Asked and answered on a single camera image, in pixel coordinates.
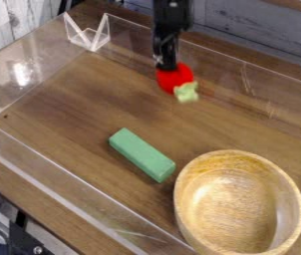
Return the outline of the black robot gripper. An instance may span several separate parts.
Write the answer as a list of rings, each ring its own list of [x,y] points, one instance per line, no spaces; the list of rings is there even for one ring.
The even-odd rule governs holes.
[[[192,24],[192,0],[153,0],[153,57],[160,70],[177,69],[177,31]]]

